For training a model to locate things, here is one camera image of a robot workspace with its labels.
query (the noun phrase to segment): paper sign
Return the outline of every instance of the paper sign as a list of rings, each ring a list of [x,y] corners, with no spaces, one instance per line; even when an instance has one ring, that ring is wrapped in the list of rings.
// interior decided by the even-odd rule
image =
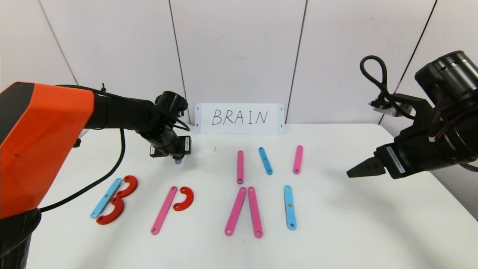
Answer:
[[[201,103],[196,105],[198,134],[280,135],[285,132],[282,104]]]

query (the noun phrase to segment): white table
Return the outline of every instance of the white table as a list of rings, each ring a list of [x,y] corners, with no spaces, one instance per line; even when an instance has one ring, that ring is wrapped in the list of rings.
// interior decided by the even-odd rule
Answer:
[[[150,158],[149,144],[126,132],[126,156],[115,176],[134,175],[137,190],[113,223],[89,214],[111,179],[50,212],[33,234],[30,269],[152,268],[477,268],[478,223],[428,172],[349,179],[346,171],[392,136],[374,124],[288,124],[285,135],[191,134],[181,165]],[[90,131],[72,149],[41,206],[72,194],[110,170],[118,130]],[[303,170],[292,173],[297,145]],[[273,175],[259,157],[264,147]],[[252,231],[244,203],[233,236],[224,227],[236,198],[236,154],[245,152],[245,183],[256,188],[264,237]],[[297,230],[286,227],[283,187],[293,188]],[[150,233],[169,188],[188,186],[193,204],[170,210]],[[177,193],[174,202],[185,196]]]

